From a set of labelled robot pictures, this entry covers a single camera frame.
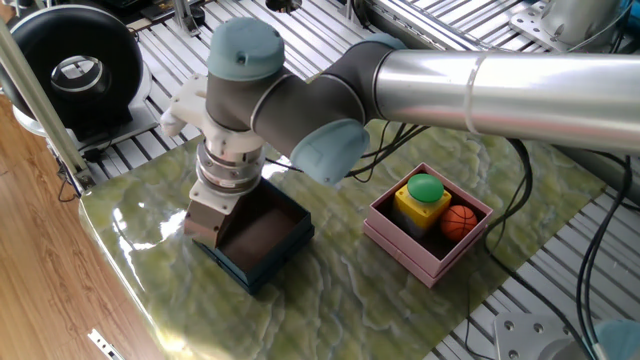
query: black wheel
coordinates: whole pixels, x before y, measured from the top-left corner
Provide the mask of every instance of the black wheel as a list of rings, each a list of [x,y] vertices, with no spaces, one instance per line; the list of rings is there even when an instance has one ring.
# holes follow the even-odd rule
[[[22,20],[12,35],[63,124],[79,139],[130,120],[142,55],[118,19],[88,6],[55,6]],[[63,71],[73,70],[69,66],[79,76]],[[13,104],[33,117],[4,69],[0,81]]]

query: metal plate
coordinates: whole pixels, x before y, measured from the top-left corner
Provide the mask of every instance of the metal plate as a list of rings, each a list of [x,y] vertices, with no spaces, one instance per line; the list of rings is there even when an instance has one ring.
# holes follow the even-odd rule
[[[509,28],[526,10],[523,0],[368,0],[373,11],[390,18],[439,50],[544,51]]]
[[[100,349],[100,351],[110,360],[124,360],[124,357],[118,353],[113,345],[109,344],[96,329],[91,329],[91,333],[87,334],[89,339]]]
[[[566,52],[571,46],[556,40],[542,28],[542,14],[547,3],[539,1],[511,18],[509,25],[528,39],[549,50]]]
[[[569,330],[555,316],[499,314],[495,331],[498,360],[540,359],[540,355],[554,345],[562,348],[573,341],[567,335]]]

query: black cable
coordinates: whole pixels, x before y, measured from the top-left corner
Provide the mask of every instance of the black cable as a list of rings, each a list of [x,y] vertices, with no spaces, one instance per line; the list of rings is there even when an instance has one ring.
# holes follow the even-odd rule
[[[369,157],[372,157],[372,156],[376,156],[376,155],[380,154],[381,152],[388,150],[391,146],[397,144],[397,142],[402,140],[402,137],[404,135],[406,135],[404,133],[404,128],[406,126],[407,126],[407,124],[403,123],[403,124],[400,125],[400,127],[398,127],[398,131],[396,131],[396,136],[393,138],[393,140],[391,140],[391,142],[389,144],[385,145],[384,147],[382,147],[381,149],[378,149],[376,151],[372,151],[370,153],[366,153],[366,154],[362,155],[360,158],[361,159],[366,159],[366,158],[369,158]]]
[[[622,160],[621,160],[619,157],[617,157],[617,156],[614,156],[614,155],[612,155],[612,154],[609,154],[609,153],[606,153],[606,152],[603,152],[603,151],[589,150],[589,152],[592,152],[592,153],[594,153],[594,154],[598,154],[598,155],[603,156],[603,157],[605,157],[605,158],[607,158],[607,159],[609,159],[609,160],[611,160],[611,161],[614,161],[615,163],[617,163],[618,165],[622,166],[623,168],[625,168],[625,167],[626,167],[625,162],[624,162],[624,161],[622,161]],[[625,202],[623,202],[623,203],[622,203],[622,204],[620,204],[620,205],[621,205],[622,207],[624,207],[624,208],[629,209],[629,210],[640,212],[640,207],[638,207],[638,206],[636,206],[636,205],[627,204],[627,203],[625,203]]]
[[[302,170],[298,169],[297,167],[290,166],[290,165],[285,165],[285,164],[279,163],[279,162],[277,162],[277,161],[275,161],[273,159],[265,158],[265,160],[267,162],[270,162],[270,163],[278,165],[278,166],[282,166],[283,168],[287,168],[289,170],[297,171],[297,172],[300,172],[300,173],[303,172]]]
[[[385,151],[382,155],[380,155],[380,157],[378,157],[376,159],[376,161],[372,161],[369,165],[366,165],[360,169],[357,170],[351,170],[349,171],[349,173],[345,176],[345,177],[352,177],[354,175],[359,175],[362,174],[363,172],[375,167],[376,165],[378,165],[379,163],[382,162],[382,160],[386,159],[389,155],[391,155],[394,151],[396,151],[398,148],[400,148],[402,145],[404,145],[405,143],[407,143],[407,141],[413,139],[414,137],[416,137],[418,134],[420,134],[421,132],[427,130],[429,127],[428,126],[421,126],[419,128],[417,128],[415,131],[407,134],[407,136],[405,136],[401,141],[399,141],[397,144],[395,144],[394,146],[390,147],[389,149],[387,149],[387,151]]]
[[[111,144],[113,144],[113,139],[114,139],[114,137],[115,137],[115,136],[117,136],[117,135],[118,135],[118,133],[120,132],[120,130],[122,130],[122,125],[123,125],[123,124],[120,124],[120,125],[118,126],[118,130],[116,130],[116,131],[114,131],[114,132],[112,132],[112,131],[111,131],[111,130],[113,130],[113,128],[111,128],[111,129],[107,130],[107,137],[103,137],[103,138],[101,138],[101,139],[99,139],[99,140],[96,140],[96,141],[94,141],[94,142],[90,143],[90,144],[83,145],[83,146],[81,146],[81,147],[78,149],[78,151],[82,151],[82,150],[84,150],[84,149],[86,149],[86,148],[88,148],[88,147],[98,146],[98,145],[100,145],[100,143],[101,143],[101,142],[103,142],[103,141],[105,141],[105,140],[109,139],[109,143],[107,143],[107,146],[105,146],[104,148],[102,148],[102,149],[100,150],[100,152],[104,151],[105,149],[107,149],[108,147],[110,147],[110,146],[111,146]]]
[[[606,233],[607,227],[609,226],[609,223],[611,222],[611,219],[613,218],[613,214],[615,213],[615,211],[618,209],[618,207],[620,206],[620,204],[622,204],[622,201],[624,200],[624,198],[627,196],[627,193],[629,192],[629,189],[631,188],[631,183],[633,181],[633,173],[631,171],[631,157],[630,156],[626,156],[625,157],[625,162],[624,162],[624,168],[625,168],[625,172],[624,172],[624,181],[623,181],[623,185],[622,185],[622,189],[618,192],[618,195],[616,196],[616,199],[614,200],[613,204],[611,205],[611,208],[609,209],[609,211],[607,212],[607,215],[604,218],[604,221],[600,224],[600,226],[598,227],[598,231],[596,231],[596,234],[593,237],[593,240],[591,241],[591,244],[589,245],[589,247],[591,248],[590,254],[589,256],[585,256],[585,258],[582,260],[582,265],[580,266],[580,270],[581,270],[581,274],[586,273],[586,275],[584,275],[584,307],[585,307],[585,313],[584,313],[584,317],[586,317],[586,322],[587,322],[587,330],[589,331],[589,336],[591,337],[591,339],[589,339],[591,341],[591,346],[592,348],[594,347],[594,345],[598,344],[598,335],[596,334],[595,328],[593,326],[593,316],[591,315],[591,301],[590,301],[590,293],[591,293],[591,273],[595,264],[595,259],[596,259],[596,255],[598,253],[598,250],[600,248],[600,244],[602,244],[602,240],[604,238],[604,235]],[[576,295],[579,295],[579,291],[580,291],[580,287],[582,285],[582,278],[578,278],[578,290]],[[578,318],[581,322],[581,326],[583,325],[582,323],[584,322],[584,317],[582,314],[582,303],[581,302],[577,302],[577,304],[580,304],[580,306],[578,306],[578,310],[580,312],[578,312]]]
[[[511,201],[509,202],[509,205],[507,205],[507,208],[505,210],[505,213],[509,212],[511,209],[511,206],[513,205],[513,203],[515,202],[516,198],[518,197],[518,194],[520,193],[520,190],[522,189],[522,186],[524,185],[526,180],[526,177],[523,177],[522,180],[520,181],[520,184],[518,185],[518,188],[516,189],[515,193],[513,193],[513,197],[511,198]],[[505,218],[504,221],[502,221],[502,229],[500,230],[500,235],[498,236],[498,240],[496,241],[496,244],[493,246],[493,248],[491,249],[491,251],[489,252],[489,256],[493,255],[493,252],[496,250],[496,248],[498,247],[498,245],[500,245],[500,242],[502,241],[502,238],[504,236],[504,232],[506,229],[506,225],[507,225],[507,219]],[[480,358],[483,359],[487,359],[487,360],[494,360],[493,358],[486,356],[486,355],[482,355],[482,354],[478,354],[477,352],[471,350],[471,348],[469,348],[469,327],[471,326],[470,323],[470,318],[471,318],[471,279],[473,278],[473,275],[477,272],[479,272],[480,270],[482,270],[482,268],[484,266],[486,266],[486,264],[488,264],[488,262],[484,262],[482,263],[476,270],[474,270],[470,275],[469,278],[467,279],[467,330],[464,336],[464,347],[465,349]]]
[[[611,49],[609,50],[609,54],[615,54],[620,50],[620,44],[622,44],[622,39],[624,38],[624,30],[627,28],[627,24],[629,23],[629,18],[631,17],[631,9],[633,6],[629,6],[627,12],[624,14],[622,21],[620,23],[620,29],[618,29],[618,36],[616,37]]]
[[[574,340],[576,341],[578,346],[580,346],[580,349],[587,356],[588,359],[596,360],[593,357],[593,355],[591,354],[591,352],[587,349],[587,347],[584,344],[584,342],[582,341],[582,339],[580,337],[580,334],[576,331],[575,327],[569,322],[569,320],[562,313],[562,311],[560,311],[560,309],[558,309],[549,299],[547,299],[543,294],[541,294],[538,290],[536,290],[531,284],[529,284],[526,280],[524,280],[518,273],[516,273],[515,271],[511,270],[509,267],[504,265],[495,255],[493,255],[493,251],[490,250],[487,247],[486,238],[487,238],[488,234],[491,232],[491,230],[493,230],[495,227],[498,226],[498,224],[506,221],[510,216],[512,216],[513,214],[518,212],[518,210],[520,210],[524,206],[524,204],[527,202],[527,200],[529,199],[529,197],[531,195],[531,192],[533,190],[533,171],[531,169],[531,162],[529,160],[529,153],[528,153],[526,147],[524,146],[524,144],[522,143],[522,141],[516,140],[516,139],[508,139],[508,140],[511,143],[511,145],[514,147],[516,152],[518,153],[518,156],[520,157],[520,159],[522,160],[522,164],[524,166],[524,172],[525,172],[525,190],[524,190],[524,193],[523,193],[522,197],[516,203],[516,205],[513,206],[513,208],[511,208],[510,210],[505,211],[505,213],[501,217],[499,217],[498,219],[493,221],[487,227],[487,230],[485,231],[485,233],[484,233],[484,235],[483,235],[483,237],[481,239],[484,242],[484,249],[485,249],[485,251],[487,251],[489,253],[490,258],[496,264],[498,264],[498,266],[502,269],[502,271],[504,271],[511,278],[513,278],[518,283],[520,283],[520,285],[522,285],[525,289],[529,290],[529,292],[531,292],[531,294],[533,294],[535,297],[540,299],[540,301],[542,301],[549,309],[551,309],[551,311],[553,311],[553,313],[556,316],[558,316],[558,318],[562,321],[562,323],[565,325],[565,327],[569,330],[569,332],[573,336]]]
[[[378,159],[378,155],[380,155],[380,150],[382,149],[382,145],[384,145],[384,135],[387,133],[387,128],[389,127],[389,124],[391,124],[391,121],[387,121],[387,123],[382,128],[382,134],[380,135],[380,145],[378,145],[378,151],[376,152],[375,156],[373,157],[373,162],[376,162],[376,160]],[[356,179],[358,182],[360,182],[362,184],[366,184],[373,177],[373,171],[374,170],[375,170],[375,167],[372,167],[371,171],[369,171],[369,176],[367,176],[366,180],[361,180],[360,178],[358,178],[357,175],[353,175],[353,178]]]
[[[371,22],[369,21],[369,17],[367,16],[366,5],[364,4],[364,0],[348,0],[351,2],[351,11],[356,15],[356,18],[360,22],[360,25],[364,29],[369,29],[369,25]]]
[[[66,179],[62,180],[62,186],[60,186],[60,192],[58,192],[58,201],[61,203],[68,203],[68,202],[72,202],[73,200],[78,198],[78,195],[73,194],[73,196],[69,199],[63,199],[62,198],[62,192],[64,191],[64,186],[67,185],[68,181]]]

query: blue joint cap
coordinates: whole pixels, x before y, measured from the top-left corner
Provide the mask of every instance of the blue joint cap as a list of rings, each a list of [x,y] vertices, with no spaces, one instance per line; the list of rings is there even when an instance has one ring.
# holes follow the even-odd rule
[[[380,44],[387,45],[388,47],[394,50],[404,50],[407,48],[407,46],[402,41],[400,41],[400,39],[394,38],[393,36],[387,33],[375,33],[375,34],[369,35],[366,39],[358,41],[357,43],[353,44],[351,47],[354,47],[358,44],[362,44],[366,42],[377,42]]]
[[[291,152],[291,163],[313,180],[335,185],[369,146],[369,133],[359,121],[342,119],[307,135]]]
[[[640,355],[640,323],[610,320],[596,325],[595,330],[610,360],[635,359]]]
[[[273,75],[284,64],[284,40],[271,25],[235,18],[211,36],[209,72],[230,81],[253,81]]]

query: pink box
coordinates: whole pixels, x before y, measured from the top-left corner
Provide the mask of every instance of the pink box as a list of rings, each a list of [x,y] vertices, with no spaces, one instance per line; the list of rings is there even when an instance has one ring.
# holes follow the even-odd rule
[[[444,239],[438,225],[434,225],[424,239],[414,240],[387,218],[393,206],[395,192],[403,187],[411,176],[419,173],[433,175],[442,182],[452,196],[451,206],[464,205],[475,213],[478,225],[457,244]],[[425,285],[432,287],[482,237],[492,213],[490,207],[422,163],[371,204],[369,215],[364,221],[364,233]]]

